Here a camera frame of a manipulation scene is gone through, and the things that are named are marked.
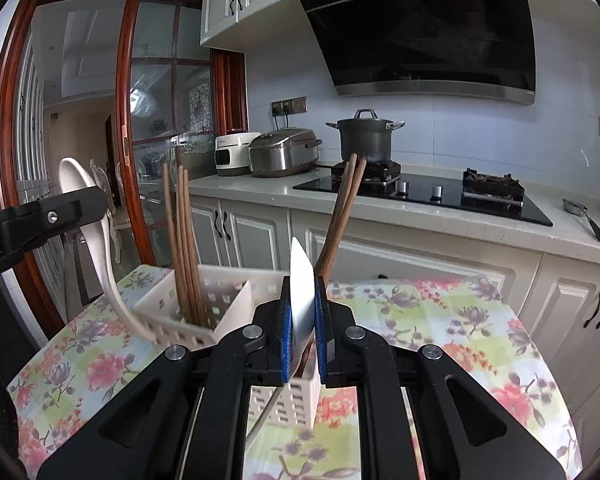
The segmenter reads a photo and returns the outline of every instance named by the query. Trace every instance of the blue gripper pad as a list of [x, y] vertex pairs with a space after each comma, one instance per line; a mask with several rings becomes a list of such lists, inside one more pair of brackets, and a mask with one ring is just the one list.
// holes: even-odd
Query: blue gripper pad
[[294, 358], [294, 330], [291, 319], [291, 305], [286, 304], [285, 322], [282, 327], [282, 338], [280, 355], [282, 356], [282, 381], [288, 383], [291, 380], [291, 362]]
[[327, 348], [324, 334], [324, 319], [322, 317], [322, 298], [320, 296], [320, 286], [318, 279], [315, 278], [315, 351], [318, 357], [318, 372], [320, 373], [320, 382], [325, 384], [327, 378]]

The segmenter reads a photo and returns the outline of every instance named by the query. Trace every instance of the stove burner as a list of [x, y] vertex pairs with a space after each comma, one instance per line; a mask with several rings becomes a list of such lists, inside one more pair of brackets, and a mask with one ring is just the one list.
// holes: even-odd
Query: stove burner
[[473, 200], [486, 200], [522, 207], [525, 188], [520, 186], [520, 181], [513, 179], [510, 174], [505, 176], [485, 175], [467, 168], [462, 174], [462, 196]]
[[[340, 162], [331, 168], [331, 180], [333, 182], [342, 181], [344, 167], [345, 163]], [[366, 165], [360, 186], [387, 187], [398, 179], [400, 179], [400, 164], [392, 160], [389, 162], [372, 162]]]

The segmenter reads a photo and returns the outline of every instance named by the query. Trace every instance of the table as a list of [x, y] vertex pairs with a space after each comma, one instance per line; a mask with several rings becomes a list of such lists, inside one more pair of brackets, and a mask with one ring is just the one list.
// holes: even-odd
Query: table
[[[169, 272], [138, 267], [118, 282], [123, 300], [133, 305]], [[391, 344], [441, 346], [560, 461], [568, 478], [581, 471], [573, 424], [554, 378], [487, 279], [331, 283], [328, 295]], [[41, 349], [8, 386], [29, 477], [157, 355], [103, 297]], [[419, 459], [417, 437], [414, 442]], [[355, 388], [323, 388], [312, 430], [267, 424], [245, 456], [243, 476], [360, 478]]]

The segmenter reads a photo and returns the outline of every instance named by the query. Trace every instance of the white countertop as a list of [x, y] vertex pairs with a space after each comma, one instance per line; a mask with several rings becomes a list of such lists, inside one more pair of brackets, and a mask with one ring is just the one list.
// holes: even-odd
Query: white countertop
[[[451, 177], [458, 174], [454, 170], [437, 171], [435, 168], [419, 170], [413, 167], [402, 168], [403, 173]], [[336, 199], [335, 193], [293, 189], [297, 184], [328, 174], [329, 170], [319, 168], [309, 173], [281, 178], [213, 175], [190, 181], [189, 191], [192, 195], [330, 214]], [[568, 196], [560, 190], [530, 185], [525, 188], [526, 195], [551, 219], [553, 227], [471, 211], [366, 196], [356, 198], [351, 216], [600, 264], [600, 242], [595, 239], [586, 218], [570, 215], [562, 209], [562, 197], [585, 203], [590, 216], [599, 226], [600, 203], [583, 197]]]

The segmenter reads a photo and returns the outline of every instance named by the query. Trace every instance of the range hood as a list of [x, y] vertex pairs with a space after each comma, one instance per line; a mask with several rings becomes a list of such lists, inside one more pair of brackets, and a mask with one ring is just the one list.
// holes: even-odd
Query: range hood
[[300, 0], [339, 95], [449, 94], [533, 104], [527, 0]]

